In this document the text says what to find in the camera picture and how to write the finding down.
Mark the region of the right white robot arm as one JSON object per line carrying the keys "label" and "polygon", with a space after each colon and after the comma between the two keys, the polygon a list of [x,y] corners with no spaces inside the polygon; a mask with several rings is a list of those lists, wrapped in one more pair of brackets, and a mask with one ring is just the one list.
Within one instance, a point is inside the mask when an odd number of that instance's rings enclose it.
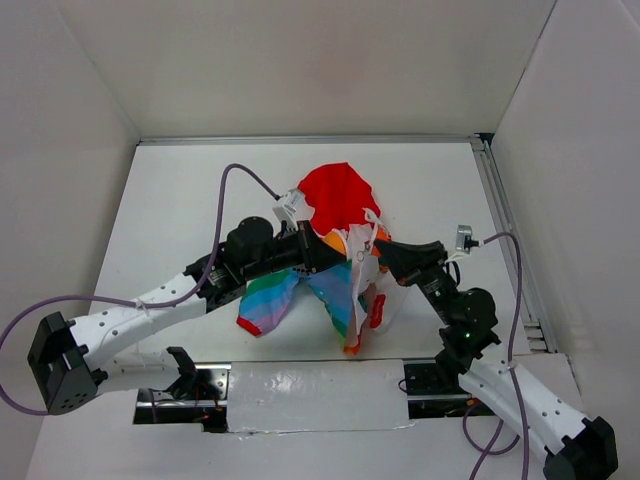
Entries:
{"label": "right white robot arm", "polygon": [[573,408],[515,359],[512,344],[494,331],[492,295],[481,288],[459,289],[441,242],[378,240],[375,247],[396,282],[417,287],[444,324],[443,349],[435,358],[438,384],[471,394],[519,437],[523,478],[532,456],[542,461],[547,479],[611,477],[619,466],[613,427]]}

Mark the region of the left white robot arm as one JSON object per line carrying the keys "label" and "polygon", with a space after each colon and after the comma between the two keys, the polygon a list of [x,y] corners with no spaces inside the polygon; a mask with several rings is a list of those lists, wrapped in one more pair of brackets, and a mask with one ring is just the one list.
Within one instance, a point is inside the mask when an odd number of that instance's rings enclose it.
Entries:
{"label": "left white robot arm", "polygon": [[199,318],[242,297],[247,284],[272,273],[307,274],[346,261],[309,221],[275,232],[261,217],[231,230],[213,258],[203,257],[160,287],[94,315],[44,317],[27,355],[46,411],[72,412],[102,393],[147,381],[176,399],[196,390],[199,374],[181,347],[127,359],[122,351],[182,321]]}

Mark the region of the rainbow striped kids jacket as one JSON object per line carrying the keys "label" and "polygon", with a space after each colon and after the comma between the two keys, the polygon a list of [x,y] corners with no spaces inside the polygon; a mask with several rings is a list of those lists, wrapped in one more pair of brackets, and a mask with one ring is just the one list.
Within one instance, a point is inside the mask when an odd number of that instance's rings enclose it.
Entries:
{"label": "rainbow striped kids jacket", "polygon": [[294,268],[253,281],[240,301],[236,323],[255,337],[275,330],[304,284],[322,302],[343,351],[356,355],[365,329],[386,329],[406,295],[380,262],[375,240],[391,239],[380,219],[373,190],[351,165],[325,164],[296,187],[312,209],[310,223],[320,237],[341,234],[347,242],[345,263],[319,273]]}

